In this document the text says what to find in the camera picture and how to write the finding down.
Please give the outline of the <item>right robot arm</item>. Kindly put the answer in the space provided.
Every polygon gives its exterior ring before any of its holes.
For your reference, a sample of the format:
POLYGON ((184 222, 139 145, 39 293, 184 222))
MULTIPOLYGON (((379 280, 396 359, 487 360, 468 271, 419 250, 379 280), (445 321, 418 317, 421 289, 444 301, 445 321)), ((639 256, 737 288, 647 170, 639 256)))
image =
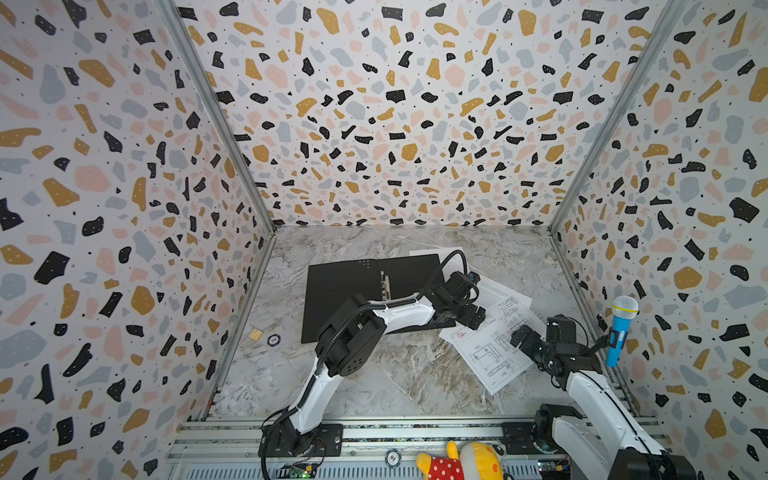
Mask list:
POLYGON ((623 332, 610 329, 587 346, 577 341, 576 327, 575 319, 558 315, 547 319, 545 337, 528 325, 511 334, 511 345, 575 403, 542 404, 530 433, 533 445, 567 455, 583 479, 695 479, 690 462, 647 433, 603 375, 597 352, 618 353, 623 332))

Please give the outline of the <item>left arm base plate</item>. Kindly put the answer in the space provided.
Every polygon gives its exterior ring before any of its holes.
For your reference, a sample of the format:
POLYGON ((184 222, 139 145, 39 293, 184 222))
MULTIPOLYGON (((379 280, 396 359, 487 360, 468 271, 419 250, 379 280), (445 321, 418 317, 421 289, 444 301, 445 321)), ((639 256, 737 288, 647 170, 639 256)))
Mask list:
POLYGON ((342 451, 344 426, 340 423, 321 423, 308 433, 300 434, 289 421, 262 428, 260 457, 339 457, 342 451))

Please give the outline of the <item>white text sheet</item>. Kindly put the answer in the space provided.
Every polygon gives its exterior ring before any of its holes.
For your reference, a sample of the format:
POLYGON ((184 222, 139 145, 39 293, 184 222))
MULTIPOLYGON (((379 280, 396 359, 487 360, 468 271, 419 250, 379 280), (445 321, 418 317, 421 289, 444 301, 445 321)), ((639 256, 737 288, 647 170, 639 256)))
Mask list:
POLYGON ((461 247, 443 247, 410 250, 410 256, 437 255, 440 262, 444 261, 452 252, 463 251, 461 247))
POLYGON ((504 306, 517 304, 529 309, 532 299, 490 278, 482 277, 478 283, 479 297, 476 304, 487 311, 499 310, 504 306))

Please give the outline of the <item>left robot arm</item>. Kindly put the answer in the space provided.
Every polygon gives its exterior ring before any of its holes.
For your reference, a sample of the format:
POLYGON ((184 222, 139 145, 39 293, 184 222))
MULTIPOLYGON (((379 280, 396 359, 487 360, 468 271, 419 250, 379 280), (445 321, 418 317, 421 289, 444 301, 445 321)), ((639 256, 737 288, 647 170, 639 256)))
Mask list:
POLYGON ((476 272, 456 271, 447 282, 428 285, 407 297, 374 301, 356 294, 348 298, 321 327, 312 370, 296 400, 264 422, 259 456, 315 452, 318 439, 324 442, 327 456, 338 455, 333 437, 343 427, 324 427, 322 420, 341 382, 365 365, 387 334, 445 320, 478 328, 485 320, 485 309, 476 304, 480 280, 476 272))

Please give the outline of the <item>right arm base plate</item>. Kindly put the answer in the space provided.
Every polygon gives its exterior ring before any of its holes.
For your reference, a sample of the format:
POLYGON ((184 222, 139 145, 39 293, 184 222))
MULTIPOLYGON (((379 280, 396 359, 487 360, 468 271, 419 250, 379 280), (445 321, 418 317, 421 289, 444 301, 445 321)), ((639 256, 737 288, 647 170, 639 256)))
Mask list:
POLYGON ((504 422, 501 424, 501 443, 505 452, 509 455, 563 453, 564 449, 554 440, 555 420, 583 420, 583 417, 558 416, 544 420, 504 422))

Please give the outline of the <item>white technical drawing sheet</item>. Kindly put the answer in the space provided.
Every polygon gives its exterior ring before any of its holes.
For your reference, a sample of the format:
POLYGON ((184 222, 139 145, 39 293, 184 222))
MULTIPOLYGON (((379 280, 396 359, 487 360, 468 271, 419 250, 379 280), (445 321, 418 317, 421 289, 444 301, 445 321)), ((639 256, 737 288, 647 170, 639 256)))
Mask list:
POLYGON ((492 306, 477 330, 463 325, 443 329, 439 337, 451 344, 486 390, 495 395, 534 363, 511 344, 522 326, 545 336, 545 323, 517 298, 492 306))

